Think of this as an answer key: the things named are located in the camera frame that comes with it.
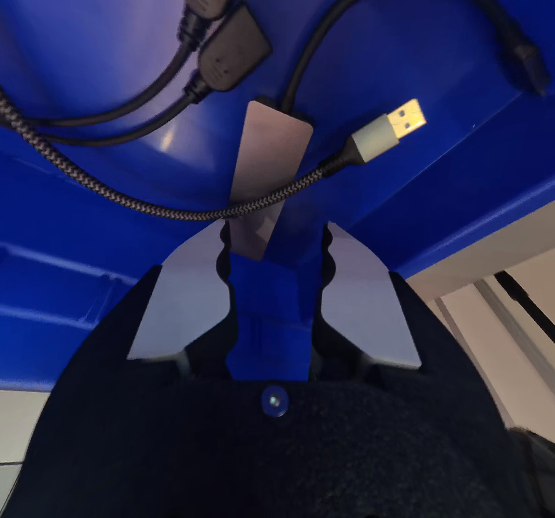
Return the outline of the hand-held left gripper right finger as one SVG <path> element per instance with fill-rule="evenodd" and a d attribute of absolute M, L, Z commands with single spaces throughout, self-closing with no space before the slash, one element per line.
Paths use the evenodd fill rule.
<path fill-rule="evenodd" d="M 419 370 L 420 355 L 387 267 L 339 225 L 323 230 L 311 334 L 317 380 L 368 380 L 376 367 Z"/>

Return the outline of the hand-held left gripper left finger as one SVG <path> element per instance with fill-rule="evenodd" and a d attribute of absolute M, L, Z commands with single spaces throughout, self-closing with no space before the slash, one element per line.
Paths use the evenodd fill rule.
<path fill-rule="evenodd" d="M 129 361 L 175 361 L 189 376 L 227 375 L 238 340 L 228 222 L 214 222 L 163 261 Z"/>

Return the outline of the blue plastic bin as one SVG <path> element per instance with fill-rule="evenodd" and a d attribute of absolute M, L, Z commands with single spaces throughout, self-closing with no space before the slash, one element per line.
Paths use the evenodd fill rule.
<path fill-rule="evenodd" d="M 273 53 L 231 92 L 149 136 L 60 146 L 88 173 L 150 203 L 229 201 L 247 106 L 279 101 L 336 0 L 244 1 Z M 143 90 L 177 49 L 184 0 L 1 0 L 1 86 L 24 115 L 70 118 Z M 308 374 L 324 223 L 405 279 L 554 201 L 554 81 L 537 96 L 467 0 L 360 0 L 310 61 L 294 111 L 314 134 L 298 175 L 406 100 L 427 125 L 363 168 L 289 199 L 259 266 L 232 257 L 242 325 L 237 378 Z M 81 187 L 1 128 L 1 389 L 48 392 L 97 323 L 204 223 L 125 209 Z"/>

